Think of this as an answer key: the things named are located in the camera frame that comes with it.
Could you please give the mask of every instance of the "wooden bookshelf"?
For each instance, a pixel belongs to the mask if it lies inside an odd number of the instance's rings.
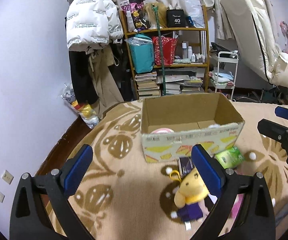
[[[202,10],[203,10],[205,28],[191,28],[191,27],[161,28],[161,33],[163,34],[163,32],[170,32],[170,31],[198,31],[200,43],[195,43],[195,44],[197,44],[200,47],[200,49],[202,50],[202,31],[205,31],[205,34],[206,34],[205,35],[206,36],[206,44],[205,44],[205,48],[206,48],[205,61],[206,62],[205,63],[203,63],[203,64],[173,64],[171,66],[165,66],[165,68],[170,68],[170,67],[171,68],[176,68],[176,67],[203,67],[203,68],[205,68],[203,83],[204,83],[204,91],[207,92],[208,81],[209,81],[208,72],[209,72],[209,65],[210,65],[210,61],[209,61],[210,44],[209,44],[209,36],[208,36],[208,22],[207,22],[206,7],[204,5],[202,5]],[[130,36],[137,34],[137,32],[129,32],[128,31],[127,20],[126,20],[126,16],[124,15],[124,12],[120,10],[119,14],[120,14],[120,19],[121,19],[125,39],[129,38]],[[140,31],[138,33],[154,33],[154,32],[156,32],[156,35],[157,35],[157,29],[143,30],[143,31]],[[139,95],[137,92],[137,85],[135,82],[135,74],[136,73],[135,73],[135,68],[134,68],[133,61],[132,61],[130,46],[128,43],[126,43],[126,45],[127,45],[128,56],[130,59],[132,76],[133,76],[133,80],[134,80],[134,89],[136,91],[137,98],[139,98]],[[157,69],[157,68],[161,68],[161,66],[154,65],[153,68]]]

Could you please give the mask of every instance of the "metal screw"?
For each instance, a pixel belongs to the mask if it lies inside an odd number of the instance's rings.
[[[23,175],[22,175],[22,179],[27,179],[28,178],[28,173],[24,173]]]
[[[229,175],[232,175],[232,174],[234,173],[234,170],[228,168],[228,169],[225,170],[225,172],[226,172],[227,174],[229,174]]]
[[[257,172],[257,177],[258,177],[259,179],[262,179],[262,178],[263,178],[263,174],[260,173],[260,172]]]
[[[50,173],[52,175],[57,175],[59,173],[59,169],[53,169]]]

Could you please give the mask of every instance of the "pink round object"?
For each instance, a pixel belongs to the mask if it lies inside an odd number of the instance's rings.
[[[151,133],[168,133],[168,132],[174,132],[174,131],[170,128],[158,128]]]

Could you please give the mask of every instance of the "white wall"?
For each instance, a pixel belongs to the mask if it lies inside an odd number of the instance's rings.
[[[281,49],[287,49],[288,45],[285,46],[285,40],[282,35],[281,28],[279,26],[281,21],[285,21],[288,24],[288,0],[271,0],[273,5],[273,12],[276,19],[277,30],[279,34],[278,44]],[[210,42],[218,43],[230,50],[237,49],[237,44],[235,40],[218,40],[215,38],[215,26],[214,26],[214,18],[215,13],[212,10],[208,10],[208,24],[209,24],[209,40]],[[227,64],[225,68],[228,67],[229,70],[234,71],[234,66],[231,64]],[[254,71],[252,71],[249,67],[247,67],[242,60],[239,62],[238,73],[236,77],[236,87],[240,88],[251,88],[251,89],[269,89],[271,86],[267,81],[260,78]]]
[[[0,0],[0,231],[9,219],[20,176],[36,173],[76,119],[58,96],[70,81],[66,0]]]

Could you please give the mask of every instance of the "black box with number 40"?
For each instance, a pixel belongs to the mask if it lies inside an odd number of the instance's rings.
[[[178,28],[186,26],[184,10],[167,10],[166,20],[168,28]]]

